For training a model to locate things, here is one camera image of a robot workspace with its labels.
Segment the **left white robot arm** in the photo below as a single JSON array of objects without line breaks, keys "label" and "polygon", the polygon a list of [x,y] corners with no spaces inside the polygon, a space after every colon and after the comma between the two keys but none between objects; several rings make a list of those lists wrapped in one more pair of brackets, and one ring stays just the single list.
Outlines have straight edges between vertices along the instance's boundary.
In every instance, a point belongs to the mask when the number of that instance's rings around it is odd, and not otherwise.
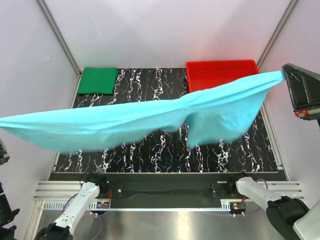
[{"label": "left white robot arm", "polygon": [[[90,172],[83,180],[77,194],[65,204],[62,214],[47,227],[41,229],[35,236],[36,240],[72,240],[75,229],[95,198],[103,198],[108,193],[108,183],[105,175]],[[0,238],[14,240],[17,227],[11,223],[20,209],[12,210],[3,188],[0,189]]]}]

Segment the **light blue t shirt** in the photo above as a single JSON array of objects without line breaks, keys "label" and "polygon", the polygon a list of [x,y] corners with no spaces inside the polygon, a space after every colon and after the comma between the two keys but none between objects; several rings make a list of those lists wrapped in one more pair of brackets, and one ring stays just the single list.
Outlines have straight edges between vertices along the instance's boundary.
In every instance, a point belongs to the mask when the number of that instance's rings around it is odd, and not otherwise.
[{"label": "light blue t shirt", "polygon": [[54,152],[94,152],[141,141],[154,131],[188,125],[187,144],[233,142],[252,125],[282,71],[239,78],[177,99],[81,107],[3,117],[5,131]]}]

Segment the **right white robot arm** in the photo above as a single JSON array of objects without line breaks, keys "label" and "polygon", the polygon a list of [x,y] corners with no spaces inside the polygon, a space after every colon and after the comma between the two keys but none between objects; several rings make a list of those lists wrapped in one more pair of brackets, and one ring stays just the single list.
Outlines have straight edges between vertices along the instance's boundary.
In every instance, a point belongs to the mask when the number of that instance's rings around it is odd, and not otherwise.
[{"label": "right white robot arm", "polygon": [[[282,71],[288,86],[296,117],[312,121],[320,119],[320,75],[305,68],[287,63]],[[318,240],[320,238],[320,205],[308,208],[298,198],[274,193],[259,185],[246,173],[230,179],[228,195],[248,197],[261,207],[275,230],[286,240]]]}]

